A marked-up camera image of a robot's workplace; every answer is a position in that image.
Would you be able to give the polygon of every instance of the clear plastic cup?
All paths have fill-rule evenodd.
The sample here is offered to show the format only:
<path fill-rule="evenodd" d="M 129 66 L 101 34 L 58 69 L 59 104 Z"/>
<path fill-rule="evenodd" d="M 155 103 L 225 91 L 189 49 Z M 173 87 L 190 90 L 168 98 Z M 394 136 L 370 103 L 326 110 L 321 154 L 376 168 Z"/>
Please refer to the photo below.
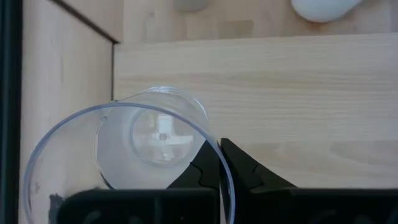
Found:
<path fill-rule="evenodd" d="M 79 111 L 54 126 L 34 149 L 24 174 L 23 207 L 30 224 L 48 223 L 50 197 L 88 189 L 166 189 L 208 141 L 228 165 L 208 130 L 199 101 L 161 86 Z"/>

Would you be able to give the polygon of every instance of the light wooden board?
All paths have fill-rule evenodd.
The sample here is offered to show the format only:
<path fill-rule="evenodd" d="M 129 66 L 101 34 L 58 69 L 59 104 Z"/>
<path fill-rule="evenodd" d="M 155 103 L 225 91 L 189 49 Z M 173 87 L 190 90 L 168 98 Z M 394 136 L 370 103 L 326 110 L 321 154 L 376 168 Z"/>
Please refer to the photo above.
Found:
<path fill-rule="evenodd" d="M 301 187 L 398 187 L 398 34 L 121 45 L 114 94 L 172 85 Z"/>
<path fill-rule="evenodd" d="M 24 1 L 24 27 L 20 192 L 38 141 L 72 113 L 109 102 L 112 83 L 112 44 L 52 1 Z"/>
<path fill-rule="evenodd" d="M 115 40 L 123 41 L 124 0 L 61 0 L 82 13 Z"/>
<path fill-rule="evenodd" d="M 364 0 L 341 19 L 326 24 L 296 15 L 291 0 L 208 0 L 208 7 L 198 12 L 177 10 L 176 1 L 125 0 L 124 41 L 398 32 L 398 0 Z"/>

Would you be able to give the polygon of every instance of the white object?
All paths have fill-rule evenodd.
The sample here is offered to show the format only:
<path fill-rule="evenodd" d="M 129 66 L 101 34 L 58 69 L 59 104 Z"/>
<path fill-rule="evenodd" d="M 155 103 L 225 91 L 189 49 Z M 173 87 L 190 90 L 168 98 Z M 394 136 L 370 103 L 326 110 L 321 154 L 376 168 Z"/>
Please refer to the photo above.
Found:
<path fill-rule="evenodd" d="M 330 22 L 345 15 L 362 0 L 292 0 L 294 10 L 312 22 Z"/>

